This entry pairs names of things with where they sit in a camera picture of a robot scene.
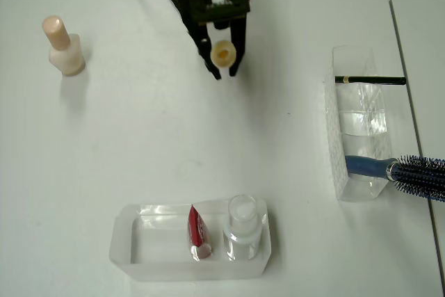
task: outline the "black pencil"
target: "black pencil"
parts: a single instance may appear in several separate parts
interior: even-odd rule
[[[377,83],[380,85],[405,85],[405,77],[347,77],[335,76],[336,83]]]

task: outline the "hair brush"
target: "hair brush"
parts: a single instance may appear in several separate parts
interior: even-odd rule
[[[404,193],[445,202],[445,160],[403,156],[377,160],[345,156],[348,173],[393,181]]]

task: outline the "nail polish bottle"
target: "nail polish bottle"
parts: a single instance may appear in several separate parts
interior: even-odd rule
[[[85,67],[79,35],[68,34],[60,17],[52,15],[43,20],[42,28],[51,43],[49,62],[64,76],[80,73]]]

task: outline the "small plastic bottle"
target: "small plastic bottle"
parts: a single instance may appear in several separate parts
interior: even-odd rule
[[[249,195],[232,198],[223,228],[224,244],[229,258],[252,259],[258,253],[262,228],[255,199]]]
[[[43,20],[42,28],[51,43],[49,62],[64,76],[75,76],[85,67],[79,35],[69,34],[60,17],[52,15]]]

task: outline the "white tabletop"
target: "white tabletop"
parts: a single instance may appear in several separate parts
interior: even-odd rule
[[[424,156],[445,159],[445,0],[392,0]],[[433,202],[442,256],[445,204]]]
[[[441,296],[426,200],[388,186],[338,202],[323,79],[337,45],[402,76],[387,0],[253,0],[238,76],[216,81],[169,0],[0,0],[2,296]],[[42,19],[81,36],[62,78]],[[404,87],[384,91],[393,152],[417,153]],[[129,203],[266,199],[255,280],[141,284],[108,260]]]

